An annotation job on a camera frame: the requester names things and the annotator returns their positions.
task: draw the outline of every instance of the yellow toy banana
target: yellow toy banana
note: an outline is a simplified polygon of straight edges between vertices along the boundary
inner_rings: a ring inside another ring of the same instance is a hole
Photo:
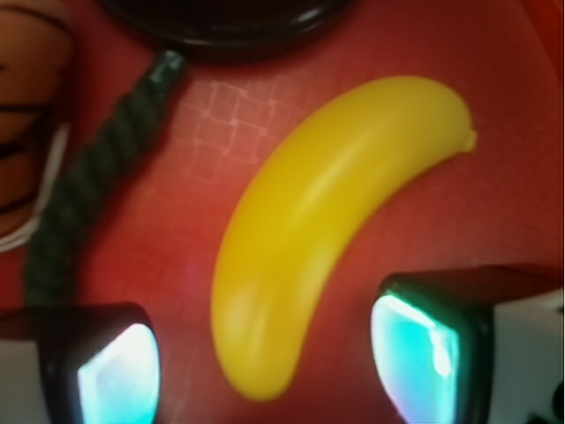
[[[352,89],[267,159],[224,235],[212,331],[241,394],[284,392],[328,276],[363,222],[402,185],[475,146],[461,98],[418,77]]]

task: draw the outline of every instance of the glowing cyan screen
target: glowing cyan screen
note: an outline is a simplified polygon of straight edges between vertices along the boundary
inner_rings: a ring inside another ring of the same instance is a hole
[[[85,424],[149,424],[159,402],[161,369],[153,332],[133,324],[79,368]]]
[[[373,355],[380,381],[408,423],[456,418],[459,336],[393,294],[371,315]]]

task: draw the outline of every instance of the black round object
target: black round object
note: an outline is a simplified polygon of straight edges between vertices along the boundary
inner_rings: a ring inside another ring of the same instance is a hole
[[[353,0],[98,0],[112,14],[188,57],[246,62],[294,49]]]
[[[563,382],[555,389],[552,407],[554,408],[555,416],[563,420]]]

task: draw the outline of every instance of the orange striped object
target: orange striped object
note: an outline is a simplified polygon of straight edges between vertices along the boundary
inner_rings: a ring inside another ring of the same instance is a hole
[[[34,209],[55,100],[72,53],[57,0],[0,0],[0,236]]]

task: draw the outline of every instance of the toy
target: toy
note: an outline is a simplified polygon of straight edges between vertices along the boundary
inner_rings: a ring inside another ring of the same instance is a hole
[[[147,313],[124,303],[0,310],[0,422],[150,424],[161,362]]]
[[[562,271],[389,276],[371,316],[380,382],[408,423],[563,422],[562,310]]]
[[[2,251],[29,236],[46,181],[58,171],[61,148],[52,149],[51,136],[73,42],[71,17],[57,0],[0,0],[0,27]]]
[[[212,330],[234,388],[259,401],[284,392],[357,229],[409,180],[474,145],[462,99],[418,77],[352,89],[281,144],[237,205],[215,265]]]

